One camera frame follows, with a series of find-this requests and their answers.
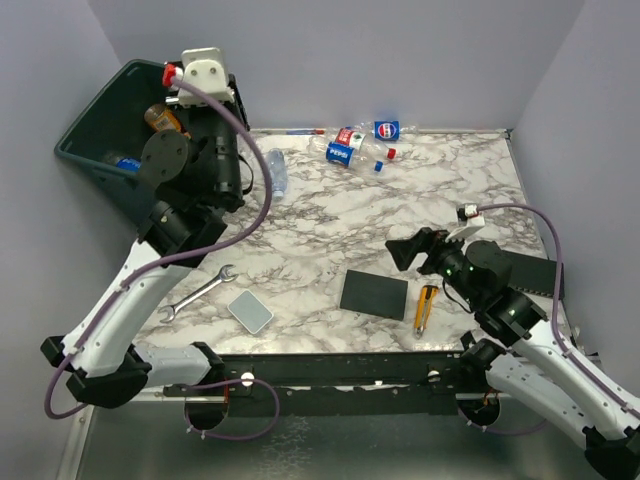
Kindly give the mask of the small orange juice bottle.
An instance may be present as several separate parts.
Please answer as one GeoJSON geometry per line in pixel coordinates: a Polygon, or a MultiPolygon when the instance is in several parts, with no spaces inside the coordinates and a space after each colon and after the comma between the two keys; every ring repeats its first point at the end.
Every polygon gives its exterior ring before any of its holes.
{"type": "Polygon", "coordinates": [[[164,104],[153,104],[144,112],[145,122],[155,131],[177,131],[190,138],[190,134],[174,113],[164,104]]]}

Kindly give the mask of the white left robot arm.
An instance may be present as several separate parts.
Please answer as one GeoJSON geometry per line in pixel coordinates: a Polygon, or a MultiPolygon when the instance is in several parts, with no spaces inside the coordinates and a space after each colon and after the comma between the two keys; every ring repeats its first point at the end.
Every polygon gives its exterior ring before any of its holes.
{"type": "Polygon", "coordinates": [[[41,351],[80,408],[120,407],[148,387],[181,385],[206,395],[220,385],[224,366],[204,342],[142,348],[133,340],[166,294],[206,255],[226,242],[222,219],[244,204],[238,126],[248,125],[235,81],[219,108],[204,101],[173,109],[186,131],[155,133],[142,154],[140,176],[159,201],[138,230],[120,272],[99,304],[68,334],[46,338],[41,351]]]}

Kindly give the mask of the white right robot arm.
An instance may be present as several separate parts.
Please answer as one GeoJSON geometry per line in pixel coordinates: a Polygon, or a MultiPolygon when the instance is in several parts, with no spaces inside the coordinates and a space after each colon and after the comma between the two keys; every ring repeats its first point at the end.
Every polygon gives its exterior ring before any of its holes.
{"type": "Polygon", "coordinates": [[[461,383],[506,393],[562,430],[606,479],[639,476],[639,399],[575,348],[527,295],[509,285],[512,264],[490,241],[450,241],[445,230],[423,228],[385,243],[396,267],[437,274],[467,301],[487,333],[464,354],[461,383]]]}

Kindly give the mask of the clear crushed water bottle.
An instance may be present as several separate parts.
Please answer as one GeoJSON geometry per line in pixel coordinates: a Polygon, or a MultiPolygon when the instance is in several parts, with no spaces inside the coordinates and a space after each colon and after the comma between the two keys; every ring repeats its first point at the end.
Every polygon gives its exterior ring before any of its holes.
{"type": "Polygon", "coordinates": [[[284,198],[288,187],[288,173],[284,153],[280,149],[271,149],[265,160],[269,167],[272,180],[272,195],[276,201],[284,198]]]}

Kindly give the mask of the blue label bottle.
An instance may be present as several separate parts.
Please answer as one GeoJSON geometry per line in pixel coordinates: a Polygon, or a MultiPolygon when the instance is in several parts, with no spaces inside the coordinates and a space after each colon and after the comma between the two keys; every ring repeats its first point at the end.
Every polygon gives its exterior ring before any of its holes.
{"type": "Polygon", "coordinates": [[[141,162],[131,157],[123,157],[116,160],[115,166],[125,171],[138,172],[141,162]]]}

